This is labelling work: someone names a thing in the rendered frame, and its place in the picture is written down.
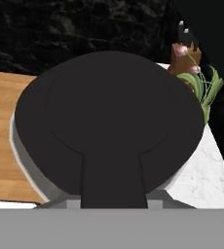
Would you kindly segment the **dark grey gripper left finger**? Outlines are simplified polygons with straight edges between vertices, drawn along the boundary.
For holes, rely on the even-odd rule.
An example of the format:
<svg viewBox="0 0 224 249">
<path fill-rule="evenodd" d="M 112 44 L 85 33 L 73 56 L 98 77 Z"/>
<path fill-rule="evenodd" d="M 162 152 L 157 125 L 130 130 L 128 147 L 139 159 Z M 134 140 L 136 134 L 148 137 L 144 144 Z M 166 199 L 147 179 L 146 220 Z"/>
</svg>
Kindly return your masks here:
<svg viewBox="0 0 224 249">
<path fill-rule="evenodd" d="M 69 195 L 65 192 L 59 192 L 51 195 L 49 200 L 36 206 L 36 209 L 79 209 L 81 198 L 75 195 Z"/>
</svg>

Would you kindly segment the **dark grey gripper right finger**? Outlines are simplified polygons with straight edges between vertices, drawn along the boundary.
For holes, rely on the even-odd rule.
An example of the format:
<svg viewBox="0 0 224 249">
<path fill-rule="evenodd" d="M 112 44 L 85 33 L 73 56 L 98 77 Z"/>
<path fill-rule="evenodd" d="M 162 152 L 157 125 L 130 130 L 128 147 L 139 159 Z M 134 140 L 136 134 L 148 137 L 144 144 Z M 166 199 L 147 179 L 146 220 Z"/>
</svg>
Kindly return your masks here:
<svg viewBox="0 0 224 249">
<path fill-rule="evenodd" d="M 194 209 L 194 206 L 173 199 L 166 190 L 155 190 L 146 195 L 152 209 Z"/>
</svg>

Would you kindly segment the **brown wooden knife block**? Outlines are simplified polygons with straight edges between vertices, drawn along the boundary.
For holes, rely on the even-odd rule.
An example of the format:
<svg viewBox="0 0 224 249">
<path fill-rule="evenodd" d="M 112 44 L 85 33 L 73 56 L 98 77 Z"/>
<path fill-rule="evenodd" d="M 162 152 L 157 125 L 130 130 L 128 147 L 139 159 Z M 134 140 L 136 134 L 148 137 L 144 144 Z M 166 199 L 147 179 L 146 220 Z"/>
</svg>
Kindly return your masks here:
<svg viewBox="0 0 224 249">
<path fill-rule="evenodd" d="M 192 67 L 200 64 L 201 57 L 201 50 L 195 49 L 194 45 L 186 47 L 183 44 L 172 44 L 168 72 L 175 76 L 181 73 L 190 73 Z"/>
</svg>

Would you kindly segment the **black handled knife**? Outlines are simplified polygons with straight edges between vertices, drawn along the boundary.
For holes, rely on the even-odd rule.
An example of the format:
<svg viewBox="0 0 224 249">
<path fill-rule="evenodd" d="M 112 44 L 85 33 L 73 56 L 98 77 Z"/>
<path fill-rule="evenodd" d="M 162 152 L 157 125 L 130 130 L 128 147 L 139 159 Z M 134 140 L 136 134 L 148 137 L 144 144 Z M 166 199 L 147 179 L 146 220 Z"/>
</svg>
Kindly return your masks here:
<svg viewBox="0 0 224 249">
<path fill-rule="evenodd" d="M 178 43 L 186 46 L 188 44 L 187 34 L 184 32 L 184 21 L 178 23 Z"/>
<path fill-rule="evenodd" d="M 189 28 L 185 28 L 183 31 L 183 44 L 187 48 L 192 48 L 194 52 L 199 46 L 199 42 L 196 40 L 195 36 Z"/>
</svg>

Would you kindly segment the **pink tulips with green leaves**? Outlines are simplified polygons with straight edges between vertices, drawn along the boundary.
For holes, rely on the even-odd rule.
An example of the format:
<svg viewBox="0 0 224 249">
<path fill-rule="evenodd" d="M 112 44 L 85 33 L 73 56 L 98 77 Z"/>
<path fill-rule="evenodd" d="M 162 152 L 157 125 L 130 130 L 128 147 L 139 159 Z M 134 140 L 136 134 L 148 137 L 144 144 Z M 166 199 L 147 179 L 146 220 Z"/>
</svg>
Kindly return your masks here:
<svg viewBox="0 0 224 249">
<path fill-rule="evenodd" d="M 177 77 L 183 80 L 186 85 L 192 88 L 192 92 L 197 96 L 200 101 L 201 107 L 204 112 L 205 124 L 209 121 L 210 106 L 214 101 L 217 93 L 221 90 L 224 85 L 223 79 L 219 76 L 217 70 L 209 65 L 212 76 L 211 80 L 208 81 L 205 78 L 201 67 L 198 65 L 196 60 L 189 55 L 188 48 L 184 45 L 179 45 L 175 51 L 178 56 L 188 56 L 193 62 L 193 66 L 186 73 L 180 73 Z"/>
</svg>

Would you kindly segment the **black round blender lid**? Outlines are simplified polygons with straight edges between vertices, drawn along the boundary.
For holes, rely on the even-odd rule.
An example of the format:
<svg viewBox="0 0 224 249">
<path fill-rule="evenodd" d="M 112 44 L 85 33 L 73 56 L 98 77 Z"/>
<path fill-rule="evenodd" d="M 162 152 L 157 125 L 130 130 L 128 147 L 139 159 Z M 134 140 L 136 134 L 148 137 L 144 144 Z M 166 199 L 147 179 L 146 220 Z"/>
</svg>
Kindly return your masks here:
<svg viewBox="0 0 224 249">
<path fill-rule="evenodd" d="M 15 110 L 19 141 L 43 177 L 84 208 L 144 208 L 197 149 L 197 96 L 155 62 L 88 53 L 33 80 Z"/>
</svg>

